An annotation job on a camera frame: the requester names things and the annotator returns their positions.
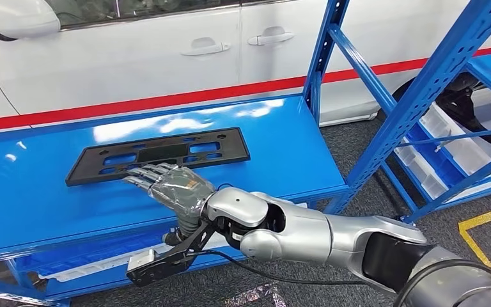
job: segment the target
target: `black cable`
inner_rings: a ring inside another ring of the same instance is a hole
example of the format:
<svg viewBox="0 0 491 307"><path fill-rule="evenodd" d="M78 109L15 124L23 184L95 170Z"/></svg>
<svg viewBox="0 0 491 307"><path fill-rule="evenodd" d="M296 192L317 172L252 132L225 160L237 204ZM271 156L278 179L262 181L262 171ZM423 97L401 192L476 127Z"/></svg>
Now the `black cable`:
<svg viewBox="0 0 491 307"><path fill-rule="evenodd" d="M264 276L266 278L282 281L284 283L300 283L304 285L368 285L366 282L362 280L335 280L335 281L323 281L323 280L299 280L299 279L290 279L290 278L283 278L275 275L271 275L269 273L259 271L258 269L254 269L248 265L245 265L237 260L232 259L229 255L222 253L220 251L216 251L213 249L209 249L206 251L199 251L197 253L189 253L187 254L188 256L199 256L199 255L218 255L221 256L227 260L229 260L231 263L246 269L250 272L253 272L255 274L258 274L260 276Z"/></svg>
<svg viewBox="0 0 491 307"><path fill-rule="evenodd" d="M450 259L450 260L443 260L440 262L436 262L420 270L403 286L401 291L398 293L398 296L396 296L396 300L394 301L393 307L402 307L403 302L407 299L407 296L411 293L411 291L415 288L415 286L425 277L441 269L446 269L448 267L475 267L477 269L481 269L491 274L490 267L487 267L484 264L480 264L479 262L475 262L471 260Z"/></svg>
<svg viewBox="0 0 491 307"><path fill-rule="evenodd" d="M217 187L217 190L219 191L221 189L221 187L225 186L225 185L228 185L230 187L234 187L234 185L231 185L231 184L220 184L219 187Z"/></svg>

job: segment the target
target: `silver robot arm segment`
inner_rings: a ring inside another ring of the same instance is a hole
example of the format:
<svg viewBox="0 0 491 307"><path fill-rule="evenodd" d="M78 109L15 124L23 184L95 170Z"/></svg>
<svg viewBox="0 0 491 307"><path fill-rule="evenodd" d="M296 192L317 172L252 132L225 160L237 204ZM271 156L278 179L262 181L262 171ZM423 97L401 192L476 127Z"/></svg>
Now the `silver robot arm segment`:
<svg viewBox="0 0 491 307"><path fill-rule="evenodd" d="M208 199L208 212L214 208L217 212L208 213L210 219L219 214L247 222L248 227L262 225L234 236L249 258L343 267L388 294L398 293L409 279L431 264L459 259L442 247L427 244L416 227L382 216L326 215L264 193L232 187ZM491 274L472 267L447 267L419 282L407 296L407 304L490 307Z"/></svg>
<svg viewBox="0 0 491 307"><path fill-rule="evenodd" d="M398 294L397 306L405 299L411 307L491 307L491 270L428 244L411 225L381 216L326 215L235 187L215 191L175 165L147 165L129 174L124 181L176 212L180 225L164 240L173 246L168 252L130 259L127 277L139 287L186 271L218 232L249 258L346 268L374 288ZM455 262L460 265L449 265Z"/></svg>

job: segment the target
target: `black plastic bracket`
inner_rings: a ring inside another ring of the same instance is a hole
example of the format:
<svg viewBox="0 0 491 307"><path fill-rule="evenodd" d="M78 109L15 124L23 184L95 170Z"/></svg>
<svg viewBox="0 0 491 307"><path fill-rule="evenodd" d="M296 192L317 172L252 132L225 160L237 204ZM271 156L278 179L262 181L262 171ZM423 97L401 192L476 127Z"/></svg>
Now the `black plastic bracket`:
<svg viewBox="0 0 491 307"><path fill-rule="evenodd" d="M121 179L127 170L166 162L200 168L250 159L240 128L140 139L87 147L65 179L67 186Z"/></svg>
<svg viewBox="0 0 491 307"><path fill-rule="evenodd" d="M189 238L168 252L157 255L152 262L128 270L127 277L137 287L143 287L157 280L187 271L196 259L196 256L189 254L202 251L214 232L215 228L208 221L201 219L199 228Z"/></svg>

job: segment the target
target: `blue workbench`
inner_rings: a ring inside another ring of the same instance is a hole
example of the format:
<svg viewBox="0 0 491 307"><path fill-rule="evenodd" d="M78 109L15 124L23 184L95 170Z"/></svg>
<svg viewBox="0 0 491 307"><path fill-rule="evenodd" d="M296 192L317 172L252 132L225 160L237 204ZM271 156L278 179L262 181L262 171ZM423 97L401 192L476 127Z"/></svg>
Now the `blue workbench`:
<svg viewBox="0 0 491 307"><path fill-rule="evenodd" d="M173 212L133 185L67 187L65 177L88 146L230 127L240 127L251 160L196 169L215 186L229 183L299 202L347 188L301 95L6 132L0 134L0 259L168 227ZM201 256L192 269L220 263ZM44 299L124 285L125 271L52 279Z"/></svg>

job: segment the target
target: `blue shelving rack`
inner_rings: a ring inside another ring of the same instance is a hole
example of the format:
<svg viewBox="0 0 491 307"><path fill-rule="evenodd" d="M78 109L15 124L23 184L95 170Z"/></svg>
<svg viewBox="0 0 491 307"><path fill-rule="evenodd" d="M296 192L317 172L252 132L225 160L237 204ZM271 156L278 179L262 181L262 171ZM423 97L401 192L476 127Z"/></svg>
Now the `blue shelving rack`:
<svg viewBox="0 0 491 307"><path fill-rule="evenodd" d="M491 174L491 162L464 178L425 206L418 208L392 171L387 167L385 160L399 146L402 138L410 132L411 128L418 122L441 91L460 72L467 69L487 86L491 87L491 59L485 57L471 60L473 54L491 35L491 0L470 1L398 103L384 88L359 52L342 32L340 25L346 7L347 1L329 1L311 62L308 83L304 90L306 100L311 101L312 110L318 109L320 80L322 80L322 74L326 69L334 44L336 44L387 114L387 118L347 176L349 190L344 195L332 199L325 211L328 213L341 212L379 167L386 171L388 177L393 181L412 211L411 215L403 218L406 222L413 222L436 209L456 204L448 204L446 202L452 196L489 176ZM439 142L477 135L468 134L466 136L428 141Z"/></svg>

